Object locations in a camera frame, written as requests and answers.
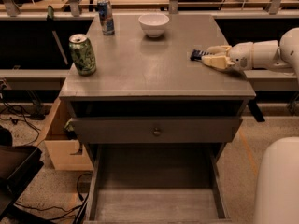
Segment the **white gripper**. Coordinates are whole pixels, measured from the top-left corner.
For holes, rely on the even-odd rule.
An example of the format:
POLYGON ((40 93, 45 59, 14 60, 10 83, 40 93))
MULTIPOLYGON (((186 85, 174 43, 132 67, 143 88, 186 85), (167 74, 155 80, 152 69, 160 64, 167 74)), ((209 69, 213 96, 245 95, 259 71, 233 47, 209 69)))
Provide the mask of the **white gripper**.
POLYGON ((252 42, 239 43, 232 47, 230 45, 211 46, 207 51, 213 55, 203 56, 202 62, 209 67, 220 70, 232 66, 238 71, 251 70, 252 49, 252 42))

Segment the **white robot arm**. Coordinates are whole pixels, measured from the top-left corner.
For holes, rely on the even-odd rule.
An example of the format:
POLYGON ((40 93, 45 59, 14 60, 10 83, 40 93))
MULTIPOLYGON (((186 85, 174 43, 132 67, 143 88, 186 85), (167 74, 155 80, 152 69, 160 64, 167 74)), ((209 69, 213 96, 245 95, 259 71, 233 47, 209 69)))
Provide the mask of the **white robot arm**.
MULTIPOLYGON (((219 71, 290 67, 299 73, 299 28, 280 40, 221 45, 200 53, 206 66, 219 71)), ((299 138, 272 143, 263 154, 256 192, 253 224, 299 224, 299 138)))

